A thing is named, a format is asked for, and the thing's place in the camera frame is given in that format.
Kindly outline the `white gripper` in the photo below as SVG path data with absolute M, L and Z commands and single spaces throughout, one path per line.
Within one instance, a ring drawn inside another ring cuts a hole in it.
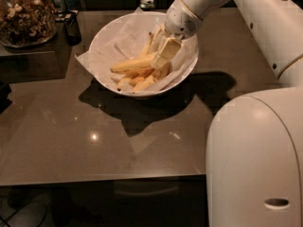
M 151 61 L 151 67 L 164 67 L 181 49 L 182 43 L 179 40 L 194 36 L 202 24 L 203 21 L 188 9 L 182 0 L 174 0 L 167 10 L 164 25 L 153 35 L 149 53 L 157 52 Z M 167 38 L 167 31 L 177 39 Z

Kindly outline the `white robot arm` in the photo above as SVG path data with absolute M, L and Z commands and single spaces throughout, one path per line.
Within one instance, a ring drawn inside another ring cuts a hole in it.
M 207 136 L 209 227 L 303 227 L 303 10 L 292 0 L 175 0 L 165 27 L 192 37 L 234 1 L 280 86 L 234 98 Z

